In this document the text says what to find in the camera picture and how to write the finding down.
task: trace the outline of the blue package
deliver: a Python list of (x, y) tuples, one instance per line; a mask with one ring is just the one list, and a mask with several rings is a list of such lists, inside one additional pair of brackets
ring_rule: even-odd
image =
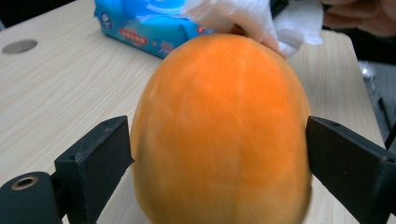
[(165, 58), (173, 49), (212, 30), (180, 14), (185, 0), (95, 0), (105, 35)]

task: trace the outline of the table surface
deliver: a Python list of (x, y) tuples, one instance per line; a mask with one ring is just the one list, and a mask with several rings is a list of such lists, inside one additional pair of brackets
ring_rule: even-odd
[[(159, 58), (103, 35), (94, 2), (78, 0), (0, 33), (0, 49), (22, 39), (38, 45), (0, 53), (0, 185), (53, 161), (103, 120), (135, 107)], [(337, 121), (384, 146), (358, 61), (345, 35), (323, 32), (325, 44), (289, 58), (313, 115)], [(127, 171), (98, 223), (149, 223)], [(357, 223), (319, 181), (304, 223)], [(391, 216), (388, 223), (396, 223)]]

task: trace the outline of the human hand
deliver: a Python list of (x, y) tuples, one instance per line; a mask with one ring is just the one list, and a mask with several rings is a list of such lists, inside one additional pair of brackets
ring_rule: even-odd
[(395, 0), (322, 0), (331, 5), (323, 24), (333, 29), (358, 28), (372, 35), (396, 36)]

